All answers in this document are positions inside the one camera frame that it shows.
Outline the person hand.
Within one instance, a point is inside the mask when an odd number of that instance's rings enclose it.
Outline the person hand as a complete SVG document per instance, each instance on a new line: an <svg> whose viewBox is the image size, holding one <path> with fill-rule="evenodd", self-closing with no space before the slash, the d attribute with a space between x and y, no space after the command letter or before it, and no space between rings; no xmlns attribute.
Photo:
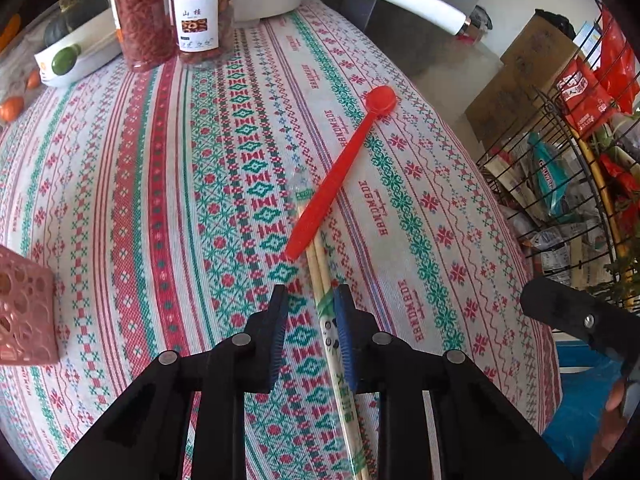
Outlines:
<svg viewBox="0 0 640 480"><path fill-rule="evenodd" d="M590 455L582 473L584 479L589 479L604 463L627 426L626 419L620 414L625 392L625 379L617 379L606 400L599 430L592 441Z"/></svg>

